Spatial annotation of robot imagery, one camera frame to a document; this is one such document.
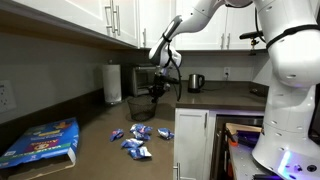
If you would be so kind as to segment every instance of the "countertop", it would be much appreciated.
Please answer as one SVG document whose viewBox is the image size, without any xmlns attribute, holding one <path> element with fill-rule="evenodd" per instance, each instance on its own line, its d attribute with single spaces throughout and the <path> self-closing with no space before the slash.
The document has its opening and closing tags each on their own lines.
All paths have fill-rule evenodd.
<svg viewBox="0 0 320 180">
<path fill-rule="evenodd" d="M 193 109 L 235 109 L 264 111 L 266 98 L 249 93 L 248 82 L 206 83 L 198 94 L 187 92 L 183 83 L 182 97 L 176 101 L 174 88 L 160 98 L 155 117 L 137 122 L 131 120 L 126 101 L 115 106 L 101 105 L 87 109 L 76 117 L 79 120 L 80 139 L 75 167 L 39 177 L 38 179 L 94 179 L 94 180 L 170 180 L 173 178 L 174 139 L 159 137 L 158 128 L 174 131 L 175 108 Z M 127 138 L 133 124 L 143 123 L 153 128 L 151 140 L 145 146 L 152 158 L 133 160 L 120 144 Z M 119 140 L 109 141 L 115 129 L 123 129 L 125 134 Z"/>
</svg>

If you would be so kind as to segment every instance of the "blue box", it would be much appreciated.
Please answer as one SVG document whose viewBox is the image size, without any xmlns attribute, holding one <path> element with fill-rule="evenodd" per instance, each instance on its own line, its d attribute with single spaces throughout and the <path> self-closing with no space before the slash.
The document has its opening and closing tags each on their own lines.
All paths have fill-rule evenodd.
<svg viewBox="0 0 320 180">
<path fill-rule="evenodd" d="M 30 179 L 73 167 L 78 140 L 76 118 L 29 128 L 0 157 L 0 169 L 18 167 L 9 179 Z"/>
</svg>

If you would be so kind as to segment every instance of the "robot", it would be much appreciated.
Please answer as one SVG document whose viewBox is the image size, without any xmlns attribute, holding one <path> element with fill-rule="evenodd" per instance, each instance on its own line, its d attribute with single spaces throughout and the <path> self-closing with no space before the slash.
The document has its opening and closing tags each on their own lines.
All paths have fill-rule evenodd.
<svg viewBox="0 0 320 180">
<path fill-rule="evenodd" d="M 149 59 L 161 70 L 150 93 L 156 101 L 168 81 L 177 82 L 166 79 L 167 69 L 181 64 L 181 55 L 170 47 L 176 35 L 201 31 L 222 5 L 242 8 L 250 3 L 256 6 L 273 66 L 252 156 L 283 179 L 319 180 L 320 147 L 308 138 L 308 129 L 320 82 L 320 28 L 308 0 L 200 0 L 188 17 L 176 16 L 151 49 Z"/>
</svg>

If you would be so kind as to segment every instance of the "blue wrapper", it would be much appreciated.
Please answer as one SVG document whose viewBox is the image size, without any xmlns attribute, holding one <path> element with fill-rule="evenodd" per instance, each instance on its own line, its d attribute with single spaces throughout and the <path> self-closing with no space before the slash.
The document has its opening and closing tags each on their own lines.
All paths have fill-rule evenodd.
<svg viewBox="0 0 320 180">
<path fill-rule="evenodd" d="M 112 142 L 112 141 L 114 141 L 116 139 L 121 138 L 123 136 L 123 134 L 124 133 L 123 133 L 122 129 L 117 129 L 117 130 L 112 131 L 112 134 L 110 136 L 110 141 Z"/>
<path fill-rule="evenodd" d="M 131 138 L 131 139 L 126 139 L 125 141 L 123 141 L 121 143 L 121 146 L 124 148 L 138 148 L 143 143 L 144 143 L 143 141 L 139 141 L 134 138 Z"/>
<path fill-rule="evenodd" d="M 146 133 L 149 133 L 151 130 L 152 130 L 152 127 L 150 126 L 145 126 L 143 124 L 134 124 L 132 125 L 130 132 L 133 133 L 134 131 L 137 131 L 139 133 L 146 134 Z"/>
<path fill-rule="evenodd" d="M 129 148 L 128 152 L 133 159 L 142 159 L 152 156 L 145 146 L 141 148 Z"/>
<path fill-rule="evenodd" d="M 149 134 L 139 133 L 138 131 L 133 131 L 134 137 L 138 140 L 147 140 L 149 141 L 151 138 Z"/>
<path fill-rule="evenodd" d="M 159 128 L 158 132 L 161 137 L 166 138 L 166 139 L 172 139 L 174 138 L 174 134 L 170 132 L 169 129 L 167 128 Z"/>
</svg>

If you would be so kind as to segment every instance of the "electric kettle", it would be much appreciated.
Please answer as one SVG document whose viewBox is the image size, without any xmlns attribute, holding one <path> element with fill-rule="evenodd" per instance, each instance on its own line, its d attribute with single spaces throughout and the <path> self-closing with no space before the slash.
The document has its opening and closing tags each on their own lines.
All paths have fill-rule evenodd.
<svg viewBox="0 0 320 180">
<path fill-rule="evenodd" d="M 188 92 L 199 93 L 205 82 L 204 75 L 201 74 L 190 74 Z"/>
</svg>

